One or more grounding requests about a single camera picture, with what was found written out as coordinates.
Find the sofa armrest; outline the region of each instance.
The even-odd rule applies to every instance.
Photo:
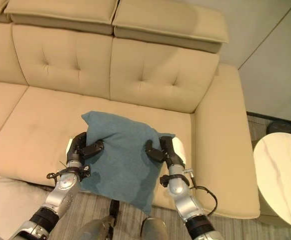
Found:
[[[218,215],[250,219],[260,214],[248,120],[238,70],[220,64],[195,113],[194,171],[218,199]],[[206,210],[213,198],[197,191]]]

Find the marble side table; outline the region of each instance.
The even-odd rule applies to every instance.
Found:
[[[253,151],[261,222],[291,227],[291,134],[263,137]]]

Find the black cable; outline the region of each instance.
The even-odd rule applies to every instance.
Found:
[[[210,194],[213,197],[213,199],[215,201],[214,209],[207,214],[207,216],[210,217],[218,208],[218,199],[217,199],[216,195],[214,195],[214,193],[212,191],[210,191],[208,188],[206,188],[205,186],[198,186],[196,183],[195,177],[191,177],[191,181],[193,183],[193,187],[191,187],[190,189],[205,190],[208,194]]]

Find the sofa backrest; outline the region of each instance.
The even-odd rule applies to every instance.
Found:
[[[219,55],[115,38],[110,99],[193,113],[215,74]]]
[[[14,25],[13,41],[29,85],[110,99],[111,36]]]
[[[31,86],[193,113],[219,55],[177,46],[27,25],[13,41]]]
[[[27,85],[15,52],[10,23],[0,23],[0,82]]]

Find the white marble tabletop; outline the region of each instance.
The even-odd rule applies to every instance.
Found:
[[[258,188],[273,211],[291,225],[291,134],[276,132],[255,146]]]

